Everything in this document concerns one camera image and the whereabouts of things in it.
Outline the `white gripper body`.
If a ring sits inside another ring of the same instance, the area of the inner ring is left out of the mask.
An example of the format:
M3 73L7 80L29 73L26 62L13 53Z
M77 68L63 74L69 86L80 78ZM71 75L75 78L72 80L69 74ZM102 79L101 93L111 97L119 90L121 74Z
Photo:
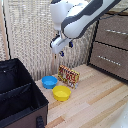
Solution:
M71 42L71 39L62 38L60 34L57 34L50 42L52 52L58 54L69 42Z

